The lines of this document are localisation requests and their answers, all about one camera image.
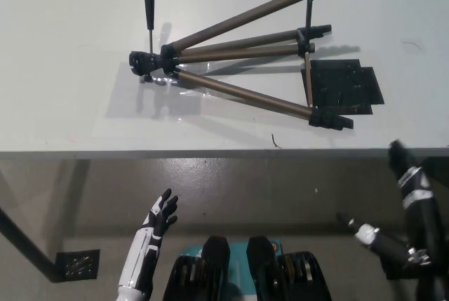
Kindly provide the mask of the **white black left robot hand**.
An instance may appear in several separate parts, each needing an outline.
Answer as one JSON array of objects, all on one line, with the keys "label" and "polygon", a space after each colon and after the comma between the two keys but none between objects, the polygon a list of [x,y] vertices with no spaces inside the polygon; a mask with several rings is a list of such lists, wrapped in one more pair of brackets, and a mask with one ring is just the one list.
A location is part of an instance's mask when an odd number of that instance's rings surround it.
[{"label": "white black left robot hand", "polygon": [[161,245],[163,235],[177,221],[178,196],[171,195],[172,189],[168,188],[156,200],[142,223],[142,229],[151,233],[151,243],[154,245]]}]

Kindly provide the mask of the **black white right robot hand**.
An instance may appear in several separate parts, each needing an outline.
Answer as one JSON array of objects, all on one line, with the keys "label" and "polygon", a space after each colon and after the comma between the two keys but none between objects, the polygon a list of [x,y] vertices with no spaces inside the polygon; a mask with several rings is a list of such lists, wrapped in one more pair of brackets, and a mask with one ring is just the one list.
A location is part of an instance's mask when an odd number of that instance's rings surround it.
[{"label": "black white right robot hand", "polygon": [[414,203],[433,199],[434,192],[423,168],[417,165],[413,155],[399,140],[390,143],[388,162],[400,189],[405,210]]}]

